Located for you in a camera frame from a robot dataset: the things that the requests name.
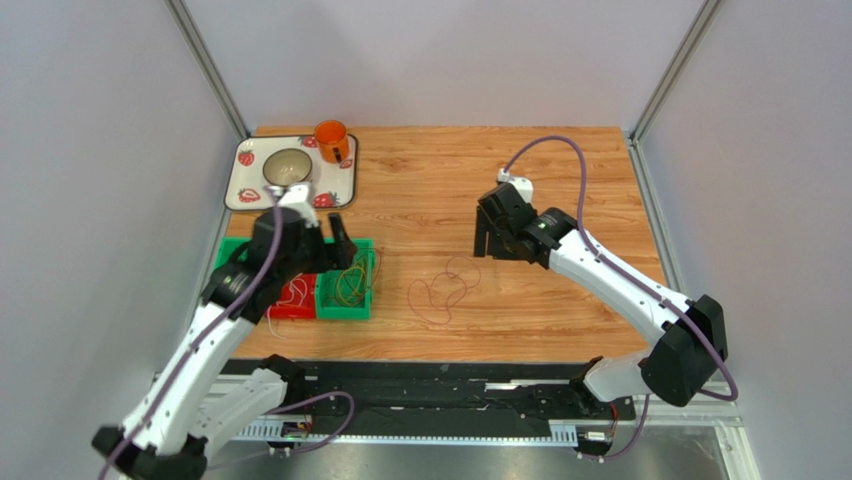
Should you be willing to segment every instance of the strawberry print tray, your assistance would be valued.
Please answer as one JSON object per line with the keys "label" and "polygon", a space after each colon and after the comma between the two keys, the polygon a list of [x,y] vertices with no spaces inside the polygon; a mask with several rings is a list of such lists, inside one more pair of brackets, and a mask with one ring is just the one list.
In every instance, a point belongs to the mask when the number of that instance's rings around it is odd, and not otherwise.
{"label": "strawberry print tray", "polygon": [[311,158],[308,180],[313,185],[316,208],[342,208],[355,199],[355,170],[358,140],[349,135],[349,156],[339,164],[322,159],[317,141],[311,135],[253,137],[243,140],[234,154],[234,166],[225,194],[225,206],[231,210],[264,210],[272,201],[263,187],[271,185],[263,174],[269,157],[281,150],[295,148]]}

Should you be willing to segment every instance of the cable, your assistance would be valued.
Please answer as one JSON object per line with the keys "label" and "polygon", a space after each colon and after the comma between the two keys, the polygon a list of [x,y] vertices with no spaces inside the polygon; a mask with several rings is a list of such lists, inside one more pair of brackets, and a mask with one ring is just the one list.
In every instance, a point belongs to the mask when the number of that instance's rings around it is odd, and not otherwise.
{"label": "cable", "polygon": [[[280,453],[285,453],[285,454],[287,454],[287,453],[290,453],[290,454],[293,454],[293,453],[308,453],[308,452],[313,452],[314,450],[318,450],[318,449],[328,445],[329,443],[331,443],[332,440],[339,437],[340,434],[343,433],[344,430],[346,430],[346,427],[348,427],[349,424],[352,422],[352,417],[355,415],[355,399],[352,398],[352,395],[348,394],[347,392],[340,392],[340,391],[326,392],[326,393],[323,393],[321,395],[317,395],[316,397],[311,397],[307,400],[303,400],[301,402],[294,403],[292,405],[287,405],[285,407],[273,408],[272,410],[266,412],[266,415],[275,415],[275,414],[280,414],[280,413],[286,413],[286,412],[296,410],[298,408],[302,408],[302,407],[305,407],[305,406],[308,406],[308,405],[312,405],[314,403],[319,402],[320,400],[325,400],[327,398],[328,399],[334,399],[334,397],[337,396],[337,395],[340,395],[341,397],[344,397],[344,398],[346,398],[346,400],[349,401],[349,412],[347,412],[347,414],[346,414],[346,420],[343,421],[343,424],[340,425],[340,427],[338,427],[337,430],[332,432],[331,435],[328,435],[324,439],[322,439],[319,442],[314,443],[312,445],[294,448],[294,449],[289,450],[289,451],[288,451],[288,449],[275,449],[275,451],[280,452]],[[219,465],[213,465],[212,467],[209,467],[207,470],[219,470],[221,468],[232,467],[235,464],[242,463],[245,460],[250,460],[252,458],[257,458],[257,457],[262,457],[264,455],[268,455],[269,452],[270,452],[270,450],[264,450],[264,451],[261,451],[261,452],[251,453],[251,454],[246,455],[244,457],[240,457],[236,460],[229,460],[225,463],[220,463]]]}
{"label": "cable", "polygon": [[[638,278],[631,275],[630,272],[626,271],[625,269],[617,265],[615,262],[610,260],[606,255],[603,255],[600,250],[595,247],[591,239],[589,239],[588,232],[586,232],[586,228],[583,226],[583,207],[586,201],[586,183],[588,182],[588,172],[586,171],[586,157],[585,155],[583,155],[583,150],[580,148],[579,145],[577,145],[574,140],[571,140],[570,138],[561,135],[548,135],[545,137],[541,137],[537,140],[533,140],[532,142],[524,146],[522,149],[518,150],[518,153],[516,153],[515,156],[513,156],[506,163],[506,166],[503,167],[503,172],[509,173],[509,169],[512,168],[512,165],[514,165],[514,163],[521,157],[521,155],[526,153],[527,150],[538,145],[539,143],[546,142],[549,140],[565,142],[570,145],[575,152],[577,152],[577,157],[580,161],[580,198],[577,201],[577,230],[580,232],[580,238],[582,238],[583,243],[586,245],[586,248],[595,256],[595,258],[610,267],[613,271],[618,273],[625,280],[629,281],[637,288],[648,294],[651,298],[662,304],[664,307],[674,312],[675,315],[677,315],[678,318],[683,320],[686,326],[688,326],[689,329],[692,330],[692,333],[695,334],[695,336],[698,338],[698,341],[701,342],[701,345],[707,350],[707,353],[710,354],[710,357],[713,359],[713,362],[716,364],[716,367],[718,367],[719,371],[722,372],[722,376],[725,377],[725,381],[728,383],[728,387],[731,389],[730,395],[724,395],[704,389],[699,390],[699,393],[702,393],[712,398],[729,402],[736,400],[737,397],[739,397],[739,389],[737,388],[737,384],[734,381],[734,377],[731,375],[731,372],[728,370],[728,367],[725,365],[725,362],[724,360],[722,360],[722,357],[719,356],[719,353],[716,352],[716,349],[714,349],[713,345],[710,344],[710,340],[707,339],[707,336],[704,335],[704,332],[702,332],[701,329],[698,328],[695,322],[693,322],[692,319],[689,318],[689,316],[687,316],[685,312],[683,312],[683,310],[678,308],[669,299],[664,298],[662,295],[654,291],[654,289],[645,285]],[[600,458],[615,460],[617,458],[621,458],[624,454],[630,451],[631,448],[633,448],[633,445],[636,443],[635,440],[638,439],[639,435],[642,433],[642,426],[645,424],[645,416],[648,413],[648,402],[649,398],[648,396],[646,396],[645,409],[642,412],[642,418],[639,420],[639,427],[636,429],[636,433],[633,435],[633,439],[631,439],[630,443],[627,444],[627,447],[625,447],[621,452],[615,455]]]}
{"label": "cable", "polygon": [[[473,285],[468,286],[467,282],[465,282],[465,281],[464,281],[464,279],[461,277],[461,275],[460,275],[460,274],[450,272],[450,263],[451,263],[453,260],[457,259],[457,258],[461,258],[461,259],[467,260],[468,262],[470,262],[470,264],[471,264],[471,265],[473,265],[473,268],[475,268],[475,269],[476,269],[476,272],[477,272],[477,274],[478,274],[478,277],[477,277],[477,279],[476,279],[476,283],[474,283]],[[433,297],[433,291],[432,291],[432,289],[433,289],[433,288],[434,288],[434,286],[435,286],[435,282],[436,282],[436,281],[438,281],[438,279],[439,279],[439,278],[441,278],[441,277],[447,277],[447,278],[449,278],[451,281],[458,280],[458,281],[460,281],[460,282],[462,283],[462,288],[460,288],[460,289],[458,289],[458,290],[455,290],[455,291],[451,292],[449,295],[447,295],[447,301],[446,301],[446,304],[444,305],[444,307],[443,307],[443,308],[440,308],[440,307],[436,306],[436,305],[435,305],[435,302],[432,300],[432,297]],[[422,318],[422,319],[423,319],[423,320],[425,320],[427,323],[431,323],[431,324],[433,324],[433,325],[446,325],[446,324],[450,323],[450,322],[453,320],[453,312],[452,312],[452,308],[453,308],[453,307],[455,307],[455,306],[456,306],[459,302],[461,302],[461,301],[462,301],[462,300],[463,300],[463,299],[467,296],[467,292],[468,292],[468,290],[470,290],[471,288],[474,288],[474,287],[476,287],[477,285],[479,285],[479,282],[481,282],[481,281],[482,281],[482,270],[480,270],[480,268],[479,268],[479,267],[478,267],[478,266],[477,266],[477,265],[473,262],[473,260],[471,260],[471,259],[470,259],[470,258],[468,258],[468,257],[459,257],[459,256],[451,257],[449,260],[447,260],[447,264],[444,266],[444,271],[443,271],[443,272],[441,272],[441,273],[439,273],[439,274],[437,274],[437,275],[435,275],[435,276],[432,278],[432,282],[431,282],[431,283],[426,283],[426,281],[425,281],[425,280],[422,280],[422,279],[419,279],[419,278],[418,278],[417,280],[414,280],[413,282],[411,282],[411,283],[408,285],[408,295],[407,295],[408,308],[409,308],[409,309],[411,309],[411,312],[412,312],[412,313],[414,313],[414,314],[415,314],[415,315],[417,315],[418,317]],[[447,320],[446,320],[445,322],[435,322],[435,321],[433,321],[433,320],[429,320],[428,318],[426,318],[425,316],[423,316],[420,312],[418,312],[418,311],[417,311],[417,309],[415,309],[415,308],[414,308],[414,303],[412,303],[412,301],[411,301],[411,288],[412,288],[412,287],[413,287],[416,283],[422,283],[422,284],[426,287],[426,293],[427,293],[427,294],[428,294],[428,296],[429,296],[429,305],[432,307],[432,309],[433,309],[433,310],[438,310],[438,311],[447,312]],[[461,296],[460,296],[460,297],[459,297],[456,301],[454,301],[452,304],[450,304],[450,299],[451,299],[451,298],[453,298],[453,295],[455,295],[455,294],[456,294],[456,293],[458,293],[458,292],[462,292]]]}
{"label": "cable", "polygon": [[279,196],[277,195],[280,190],[274,189],[272,187],[265,187],[266,193],[272,197],[272,215],[275,219],[275,233],[272,238],[272,245],[269,247],[269,255],[267,255],[266,260],[263,261],[263,265],[261,265],[260,270],[258,270],[257,275],[252,279],[249,286],[237,297],[236,300],[231,302],[222,313],[219,314],[209,325],[207,325],[201,333],[198,334],[195,340],[193,340],[189,346],[187,346],[186,351],[184,351],[183,355],[181,355],[178,362],[175,364],[175,368],[163,382],[163,387],[160,388],[160,391],[157,392],[157,395],[154,396],[154,399],[151,401],[151,404],[148,406],[148,410],[145,411],[145,414],[142,415],[142,418],[139,420],[139,423],[130,430],[124,439],[116,445],[116,447],[112,450],[109,457],[107,458],[106,463],[101,469],[100,474],[98,475],[98,480],[104,480],[109,473],[110,468],[115,466],[115,462],[124,450],[133,443],[133,439],[139,435],[139,432],[142,431],[142,428],[148,424],[151,418],[156,413],[157,408],[159,408],[160,404],[163,403],[163,400],[166,398],[166,395],[172,388],[172,385],[177,380],[180,373],[183,371],[186,363],[189,361],[190,357],[195,353],[195,351],[201,346],[201,344],[207,339],[207,337],[212,333],[219,325],[227,320],[228,317],[231,316],[232,313],[243,303],[248,300],[248,298],[254,293],[257,289],[260,282],[263,280],[263,277],[266,276],[266,272],[269,271],[269,268],[272,266],[272,262],[275,260],[275,253],[278,251],[278,247],[281,244],[281,232],[284,227],[284,221],[281,215],[281,208],[278,206]]}

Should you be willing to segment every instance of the red basket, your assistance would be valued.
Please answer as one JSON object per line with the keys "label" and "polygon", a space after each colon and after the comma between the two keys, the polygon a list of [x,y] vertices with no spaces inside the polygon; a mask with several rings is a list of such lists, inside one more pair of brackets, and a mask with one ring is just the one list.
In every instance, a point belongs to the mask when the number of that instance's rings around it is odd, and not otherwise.
{"label": "red basket", "polygon": [[300,275],[281,289],[281,298],[269,307],[266,314],[270,320],[315,319],[317,276]]}

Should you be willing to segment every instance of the bowl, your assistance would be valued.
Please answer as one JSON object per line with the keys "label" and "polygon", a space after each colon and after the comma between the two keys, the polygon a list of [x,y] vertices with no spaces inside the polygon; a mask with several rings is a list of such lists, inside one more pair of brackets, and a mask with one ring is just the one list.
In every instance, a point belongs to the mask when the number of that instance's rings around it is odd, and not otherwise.
{"label": "bowl", "polygon": [[313,162],[310,155],[298,148],[279,150],[263,164],[263,176],[266,181],[281,187],[305,182],[311,176]]}

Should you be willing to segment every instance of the white wall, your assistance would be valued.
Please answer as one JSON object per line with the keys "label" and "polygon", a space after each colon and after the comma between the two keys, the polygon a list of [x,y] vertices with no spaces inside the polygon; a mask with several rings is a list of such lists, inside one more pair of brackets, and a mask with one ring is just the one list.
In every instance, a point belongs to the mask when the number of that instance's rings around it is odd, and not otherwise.
{"label": "white wall", "polygon": [[175,347],[237,138],[161,0],[4,2],[0,478],[89,446]]}
{"label": "white wall", "polygon": [[250,128],[627,128],[702,1],[186,3]]}
{"label": "white wall", "polygon": [[852,3],[729,1],[643,151],[763,478],[852,471]]}

